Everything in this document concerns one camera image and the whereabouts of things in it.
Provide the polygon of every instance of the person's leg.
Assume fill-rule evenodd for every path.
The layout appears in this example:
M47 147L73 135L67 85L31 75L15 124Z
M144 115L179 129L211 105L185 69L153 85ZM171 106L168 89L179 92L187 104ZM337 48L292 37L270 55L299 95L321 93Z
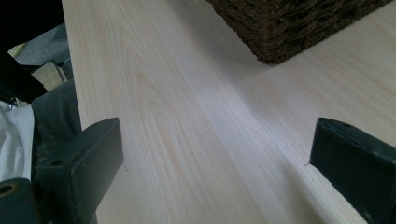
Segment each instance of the person's leg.
M32 102L35 115L33 161L41 162L81 132L74 81L68 81Z
M61 0L2 0L0 3L0 90L31 103L47 92L7 51L64 22Z

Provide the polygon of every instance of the black object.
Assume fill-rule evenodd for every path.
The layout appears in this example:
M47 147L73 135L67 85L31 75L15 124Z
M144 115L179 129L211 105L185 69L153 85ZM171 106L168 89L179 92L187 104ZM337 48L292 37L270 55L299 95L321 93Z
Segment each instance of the black object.
M396 148L349 124L318 119L310 163L368 223L396 223Z
M40 163L35 183L0 183L0 222L89 223L122 161L119 119L97 122Z

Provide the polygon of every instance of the wicker basket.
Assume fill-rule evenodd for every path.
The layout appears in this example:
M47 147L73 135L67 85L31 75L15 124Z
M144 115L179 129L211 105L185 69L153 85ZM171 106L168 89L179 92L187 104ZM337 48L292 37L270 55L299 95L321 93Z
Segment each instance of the wicker basket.
M391 0L207 0L258 60L282 63Z

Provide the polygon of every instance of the brown woven basket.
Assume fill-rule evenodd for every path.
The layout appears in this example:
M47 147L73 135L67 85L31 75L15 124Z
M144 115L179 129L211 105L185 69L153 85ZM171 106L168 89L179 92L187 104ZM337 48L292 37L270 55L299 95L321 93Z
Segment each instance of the brown woven basket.
M391 0L206 0L258 60L282 63Z

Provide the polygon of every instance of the light wood tabletop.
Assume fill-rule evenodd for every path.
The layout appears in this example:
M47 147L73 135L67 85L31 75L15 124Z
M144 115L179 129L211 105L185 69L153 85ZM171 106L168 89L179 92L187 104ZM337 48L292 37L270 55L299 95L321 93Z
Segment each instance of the light wood tabletop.
M81 121L119 117L99 223L364 223L312 165L317 119L396 146L396 2L280 65L204 0L64 0Z

